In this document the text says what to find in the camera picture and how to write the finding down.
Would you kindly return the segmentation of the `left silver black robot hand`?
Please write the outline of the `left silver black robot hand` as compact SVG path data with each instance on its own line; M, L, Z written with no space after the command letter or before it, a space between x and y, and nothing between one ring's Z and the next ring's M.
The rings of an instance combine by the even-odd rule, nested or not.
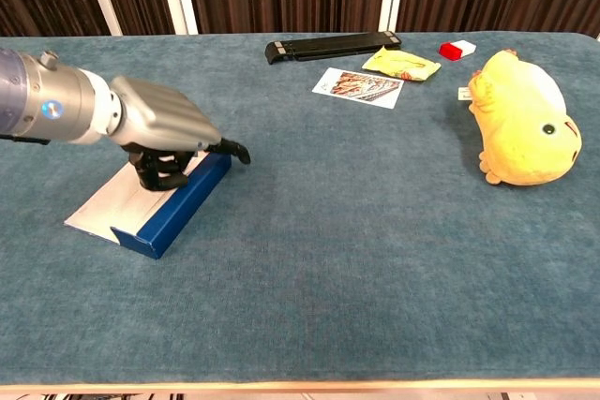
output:
M109 138L128 153L144 189L160 192L185 186L185 169L199 152L235 156L245 165L251 162L248 149L224 138L182 92L126 76L112 79L110 88L122 110Z

